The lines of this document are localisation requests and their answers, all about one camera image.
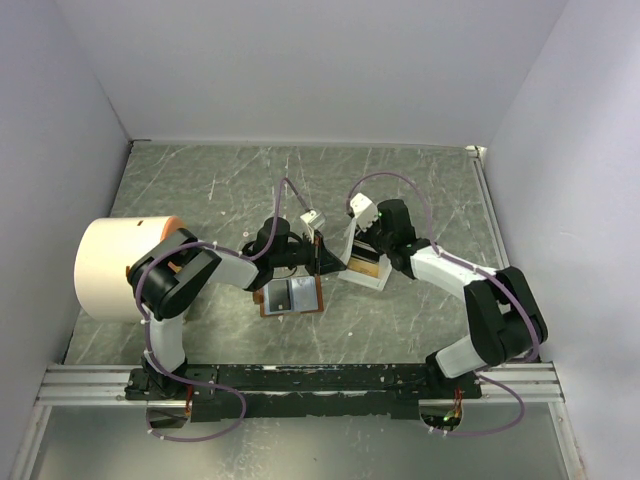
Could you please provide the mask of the black VIP credit card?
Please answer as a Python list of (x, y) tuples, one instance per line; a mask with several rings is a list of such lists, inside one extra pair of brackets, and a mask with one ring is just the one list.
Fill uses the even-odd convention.
[(269, 282), (263, 290), (264, 312), (266, 315), (290, 312), (292, 308), (290, 281), (276, 279)]

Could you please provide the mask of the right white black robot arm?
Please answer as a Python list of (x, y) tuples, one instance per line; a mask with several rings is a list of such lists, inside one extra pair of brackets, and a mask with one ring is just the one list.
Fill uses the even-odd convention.
[(502, 365), (520, 355), (537, 358), (548, 328), (523, 272), (495, 270), (456, 257), (416, 235), (408, 207), (400, 199), (376, 206), (366, 242), (385, 255), (393, 269), (432, 284), (464, 303), (468, 334), (426, 357), (426, 390), (443, 398), (459, 377)]

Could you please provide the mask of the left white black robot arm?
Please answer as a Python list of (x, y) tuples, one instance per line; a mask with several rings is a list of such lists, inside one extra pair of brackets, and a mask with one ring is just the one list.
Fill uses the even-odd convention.
[(145, 314), (149, 345), (143, 369), (152, 389), (165, 399), (184, 392), (188, 363), (179, 322), (208, 281), (254, 293), (274, 279), (277, 269), (299, 266), (312, 278), (346, 269), (319, 231), (298, 235), (282, 217), (267, 219), (239, 252), (200, 241), (185, 227), (168, 234), (126, 274)]

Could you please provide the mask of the brown leather card holder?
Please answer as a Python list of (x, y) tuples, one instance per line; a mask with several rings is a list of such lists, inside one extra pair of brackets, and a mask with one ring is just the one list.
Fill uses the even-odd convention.
[[(304, 277), (304, 276), (291, 276), (291, 277), (286, 277), (286, 278), (279, 278), (279, 279), (288, 279), (290, 281), (290, 289), (291, 289), (291, 280), (294, 277)], [(293, 305), (291, 308), (290, 312), (285, 312), (282, 314), (275, 314), (275, 315), (266, 315), (264, 312), (264, 294), (263, 294), (263, 290), (264, 287), (269, 283), (267, 283), (263, 288), (261, 288), (260, 290), (258, 290), (257, 292), (253, 293), (253, 301), (254, 303), (259, 307), (259, 311), (260, 311), (260, 316), (261, 317), (280, 317), (280, 316), (284, 316), (284, 315), (292, 315), (292, 314), (311, 314), (311, 313), (319, 313), (319, 312), (323, 312), (324, 311), (324, 300), (323, 300), (323, 294), (322, 294), (322, 286), (321, 286), (321, 279), (319, 276), (315, 275), (313, 276), (316, 280), (316, 286), (317, 286), (317, 294), (318, 294), (318, 301), (319, 301), (319, 308), (316, 311), (310, 311), (310, 312), (295, 312), (293, 310)]]

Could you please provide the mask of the white card tray box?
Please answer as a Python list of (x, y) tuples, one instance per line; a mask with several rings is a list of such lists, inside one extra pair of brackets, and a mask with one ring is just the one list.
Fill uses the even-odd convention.
[(340, 257), (346, 266), (338, 277), (369, 289), (382, 291), (391, 274), (391, 262), (386, 255), (378, 254), (370, 245), (359, 240), (355, 220), (345, 233), (345, 248)]

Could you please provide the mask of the silver VIP credit card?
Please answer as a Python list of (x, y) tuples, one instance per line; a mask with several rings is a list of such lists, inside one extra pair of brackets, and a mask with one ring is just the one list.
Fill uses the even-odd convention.
[(316, 311), (319, 308), (316, 280), (313, 276), (291, 280), (292, 305), (295, 312)]

